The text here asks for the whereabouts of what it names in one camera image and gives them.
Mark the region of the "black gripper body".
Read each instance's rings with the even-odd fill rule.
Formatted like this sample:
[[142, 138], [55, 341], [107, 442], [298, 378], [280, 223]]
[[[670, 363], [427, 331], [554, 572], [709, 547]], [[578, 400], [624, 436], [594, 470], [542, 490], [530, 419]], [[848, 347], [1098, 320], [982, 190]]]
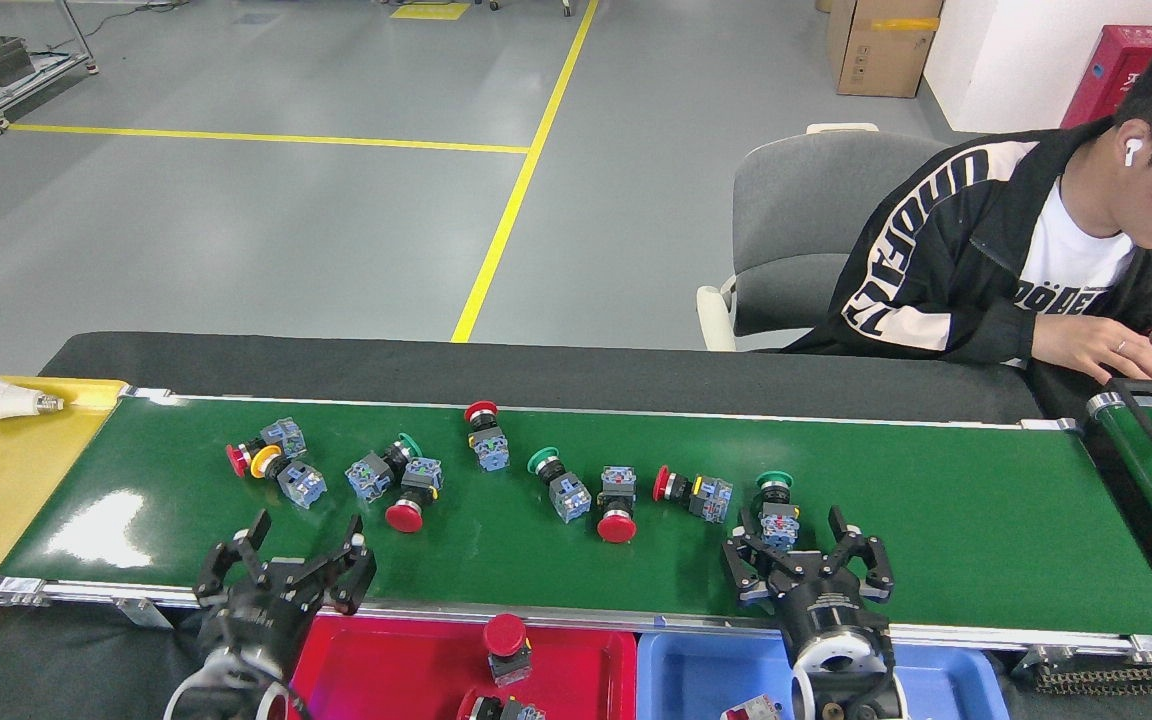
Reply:
[[204, 602], [206, 614], [198, 632], [202, 655], [206, 659], [230, 650], [270, 673], [291, 673], [321, 609], [323, 593], [320, 583], [262, 589], [243, 579], [218, 600]]
[[861, 601], [861, 579], [824, 555], [791, 555], [776, 568], [776, 623], [786, 650], [805, 651], [824, 641], [838, 646], [842, 638], [861, 642], [861, 651], [881, 647], [878, 621]]

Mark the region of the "person's right hand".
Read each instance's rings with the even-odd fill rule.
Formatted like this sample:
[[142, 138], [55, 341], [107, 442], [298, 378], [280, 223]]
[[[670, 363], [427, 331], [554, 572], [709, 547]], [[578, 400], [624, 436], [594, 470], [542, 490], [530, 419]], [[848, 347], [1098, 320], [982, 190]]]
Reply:
[[1152, 381], [1152, 343], [1102, 316], [1038, 314], [1030, 356], [1096, 382], [1111, 382], [1116, 376]]

